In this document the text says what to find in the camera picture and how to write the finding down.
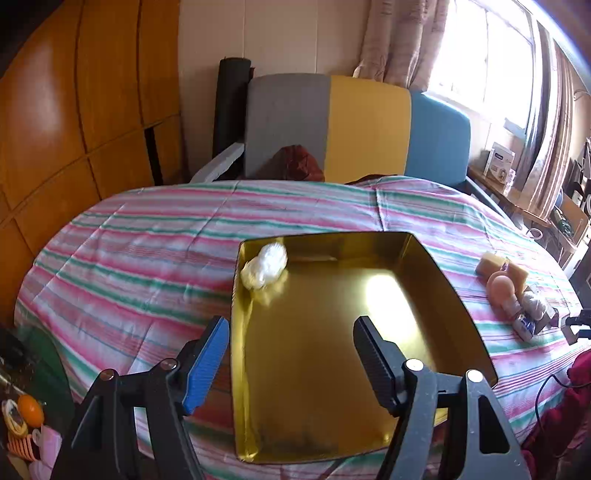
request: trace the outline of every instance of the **gold tray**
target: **gold tray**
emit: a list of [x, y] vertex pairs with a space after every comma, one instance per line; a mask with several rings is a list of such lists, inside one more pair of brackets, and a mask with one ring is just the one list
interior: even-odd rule
[[[250, 292], [244, 264], [278, 241], [287, 268]], [[416, 237], [319, 233], [240, 245], [232, 298], [236, 452], [255, 463], [326, 460], [382, 448], [396, 419], [379, 406], [353, 345], [369, 315], [386, 340], [431, 369], [497, 376], [462, 301]], [[438, 410], [436, 423], [446, 418]]]

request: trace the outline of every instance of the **orange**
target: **orange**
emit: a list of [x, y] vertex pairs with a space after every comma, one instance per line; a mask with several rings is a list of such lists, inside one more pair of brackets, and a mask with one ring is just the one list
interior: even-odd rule
[[22, 419], [30, 427], [38, 429], [43, 425], [43, 421], [45, 420], [43, 409], [32, 396], [21, 395], [18, 397], [17, 407]]

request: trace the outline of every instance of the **red fabric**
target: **red fabric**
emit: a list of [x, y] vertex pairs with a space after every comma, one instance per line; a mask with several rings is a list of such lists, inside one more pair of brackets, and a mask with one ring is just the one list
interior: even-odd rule
[[[591, 351], [581, 353], [573, 366], [566, 372], [572, 385], [583, 385], [591, 381]], [[568, 388], [560, 404], [546, 411], [540, 421], [545, 436], [540, 427], [526, 438], [521, 452], [530, 469], [533, 480], [543, 476], [557, 462], [552, 454], [562, 454], [573, 440], [591, 404], [591, 386], [585, 388]]]
[[324, 172], [316, 159], [301, 145], [280, 149], [271, 160], [282, 164], [282, 180], [324, 181]]

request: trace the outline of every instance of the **curtain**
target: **curtain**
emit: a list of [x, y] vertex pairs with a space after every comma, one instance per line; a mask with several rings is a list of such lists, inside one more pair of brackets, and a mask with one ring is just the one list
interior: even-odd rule
[[555, 42], [550, 48], [550, 101], [544, 137], [519, 199], [521, 208], [544, 219], [554, 207], [568, 169], [573, 117], [570, 62]]
[[427, 90], [450, 0], [372, 0], [353, 76]]

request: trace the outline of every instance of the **pink and green stripes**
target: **pink and green stripes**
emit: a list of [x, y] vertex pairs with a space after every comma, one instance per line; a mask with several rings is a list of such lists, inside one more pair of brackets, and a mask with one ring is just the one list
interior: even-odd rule
[[[15, 320], [50, 333], [81, 399], [97, 373], [148, 369], [229, 316], [238, 245], [246, 238], [336, 231], [409, 231], [436, 260], [470, 312], [499, 375], [495, 392], [521, 440], [550, 373], [564, 375], [585, 343], [569, 347], [555, 329], [531, 344], [491, 310], [474, 275], [486, 250], [523, 265], [561, 315], [579, 301], [554, 260], [475, 199], [429, 181], [384, 177], [357, 186], [243, 181], [156, 187], [104, 200], [65, 226], [23, 281]], [[383, 452], [336, 462], [246, 465], [233, 452], [227, 359], [189, 431], [209, 478], [375, 477]], [[561, 392], [548, 386], [547, 408]], [[140, 445], [150, 450], [145, 418]]]

